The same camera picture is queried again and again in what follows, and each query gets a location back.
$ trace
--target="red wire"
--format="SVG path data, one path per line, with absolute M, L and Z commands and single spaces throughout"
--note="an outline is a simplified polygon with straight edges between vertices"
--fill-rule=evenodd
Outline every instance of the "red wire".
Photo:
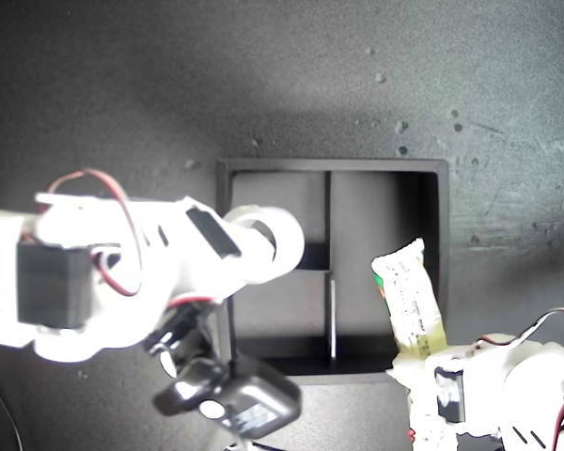
M 190 297 L 190 298 L 180 297 L 180 298 L 177 298 L 177 299 L 174 299 L 173 301 L 171 301 L 167 305 L 167 308 L 177 307 L 177 306 L 180 306 L 180 305 L 185 304 L 185 303 L 208 303 L 212 300 L 213 300 L 213 298 L 208 298 L 206 296 L 195 296 L 195 297 Z
M 562 422 L 564 421 L 564 404 L 560 408 L 560 412 L 557 414 L 556 427 L 554 428 L 554 442 L 552 444 L 552 451 L 557 450 L 557 437 L 560 435 L 560 430 L 562 429 Z
M 121 209 L 123 210 L 123 214 L 125 215 L 125 219 L 127 220 L 130 226 L 130 230 L 132 231 L 136 252 L 138 254 L 138 264 L 140 266 L 140 272 L 142 272 L 142 251 L 140 249 L 140 240 L 138 239 L 138 233 L 135 224 L 133 222 L 132 215 L 130 214 L 130 210 L 128 209 L 127 206 L 127 202 L 129 201 L 128 196 L 125 194 L 123 188 L 121 188 L 121 185 L 119 185 L 119 183 L 113 177 L 108 175 L 106 172 L 87 167 L 84 169 L 80 169 L 79 171 L 71 172 L 70 174 L 66 174 L 64 176 L 59 177 L 48 186 L 46 193 L 54 193 L 56 189 L 66 181 L 78 179 L 84 176 L 92 176 L 95 179 L 101 181 L 102 184 L 109 191 L 111 196 L 113 196 L 117 201 L 117 203 L 121 206 Z M 104 282 L 106 282 L 109 287 L 111 287 L 114 291 L 116 291 L 122 296 L 127 296 L 127 297 L 135 296 L 136 294 L 138 294 L 140 288 L 142 287 L 142 280 L 139 280 L 137 289 L 135 290 L 126 289 L 117 280 L 115 280 L 105 268 L 101 266 L 99 266 L 99 273 L 101 274 L 102 279 L 104 279 Z

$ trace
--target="black tray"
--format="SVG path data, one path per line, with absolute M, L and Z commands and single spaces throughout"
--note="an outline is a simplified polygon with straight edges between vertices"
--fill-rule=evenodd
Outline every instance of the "black tray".
M 222 357 L 253 355 L 299 383 L 385 381 L 397 354 L 371 260 L 424 239 L 424 261 L 447 304 L 447 162 L 224 160 L 221 215 L 243 204 L 292 212 L 305 232 L 297 270 L 246 287 L 218 313 Z

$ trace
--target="dark gray table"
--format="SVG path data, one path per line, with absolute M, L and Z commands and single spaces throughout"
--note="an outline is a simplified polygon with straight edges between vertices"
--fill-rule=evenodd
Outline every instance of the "dark gray table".
M 221 157 L 394 156 L 450 163 L 451 342 L 564 305 L 564 0 L 0 2 L 0 208 L 80 165 L 213 202 Z M 137 349 L 0 348 L 28 451 L 218 451 L 197 415 L 153 411 L 163 383 Z M 271 442 L 407 450 L 406 430 L 393 383 L 308 387 Z

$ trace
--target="cable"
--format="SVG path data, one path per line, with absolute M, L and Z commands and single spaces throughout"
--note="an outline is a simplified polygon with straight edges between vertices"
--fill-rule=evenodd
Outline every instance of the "cable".
M 14 430 L 15 432 L 15 437 L 17 438 L 17 444 L 19 445 L 19 451 L 23 451 L 23 442 L 21 441 L 21 434 L 19 433 L 19 428 L 17 428 L 17 424 L 15 423 L 15 420 L 12 417 L 10 410 L 8 409 L 6 403 L 4 402 L 1 396 L 0 396 L 0 405 L 4 409 L 4 412 L 7 414 L 8 420 L 12 424 L 12 430 Z
M 482 336 L 481 338 L 479 338 L 475 342 L 475 344 L 479 344 L 481 342 L 484 342 L 484 343 L 489 343 L 490 345 L 494 345 L 494 346 L 506 346 L 506 347 L 509 347 L 510 349 L 516 348 L 517 346 L 522 344 L 523 341 L 525 341 L 527 338 L 529 338 L 531 335 L 533 335 L 549 317 L 554 315 L 554 313 L 560 313 L 560 312 L 564 313 L 564 307 L 553 308 L 549 312 L 542 315 L 531 326 L 529 326 L 527 329 L 522 331 L 518 336 L 515 336 L 511 340 L 494 341 L 487 336 Z
M 562 429 L 563 422 L 564 422 L 564 404 L 562 404 L 562 407 L 560 408 L 560 411 L 557 414 L 556 426 L 554 427 L 554 441 L 552 443 L 552 451 L 557 450 L 557 438 L 560 435 L 560 430 Z
M 132 215 L 130 214 L 130 210 L 128 209 L 127 204 L 129 202 L 129 199 L 123 188 L 121 188 L 121 185 L 119 185 L 119 183 L 107 173 L 102 172 L 98 169 L 92 169 L 87 167 L 84 169 L 80 169 L 79 171 L 71 172 L 70 174 L 66 174 L 64 176 L 59 177 L 48 186 L 46 192 L 51 194 L 55 193 L 56 189 L 66 181 L 78 179 L 84 176 L 91 176 L 102 182 L 102 184 L 109 191 L 111 196 L 115 198 L 115 200 L 123 210 L 125 219 L 127 220 L 130 226 L 130 230 L 132 231 L 133 241 L 135 244 L 135 249 L 138 257 L 138 268 L 139 268 L 138 287 L 134 290 L 128 290 L 125 287 L 123 287 L 119 282 L 117 282 L 113 278 L 113 276 L 111 276 L 111 274 L 109 274 L 108 267 L 104 266 L 104 262 L 102 259 L 99 260 L 98 271 L 101 274 L 102 279 L 104 279 L 104 282 L 106 282 L 108 286 L 111 287 L 118 294 L 128 297 L 135 296 L 136 294 L 138 294 L 140 288 L 142 287 L 142 249 L 140 247 L 140 240 L 138 239 L 138 232 L 135 223 L 133 222 Z
M 209 298 L 207 296 L 189 296 L 189 297 L 180 296 L 179 298 L 176 298 L 173 301 L 171 301 L 167 305 L 167 308 L 178 307 L 185 303 L 208 303 L 211 301 L 213 301 L 213 298 Z

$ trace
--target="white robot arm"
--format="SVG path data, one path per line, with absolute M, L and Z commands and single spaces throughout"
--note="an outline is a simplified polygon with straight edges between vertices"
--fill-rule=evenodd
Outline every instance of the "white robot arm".
M 506 451 L 564 451 L 564 348 L 527 340 L 558 312 L 516 337 L 485 335 L 424 361 L 400 354 L 394 376 L 446 431 L 501 438 Z
M 55 194 L 82 176 L 114 199 Z M 0 344 L 33 341 L 60 362 L 136 344 L 171 303 L 221 302 L 293 270 L 304 250 L 285 210 L 248 206 L 221 218 L 190 197 L 130 201 L 95 169 L 56 180 L 36 200 L 41 214 L 0 211 Z

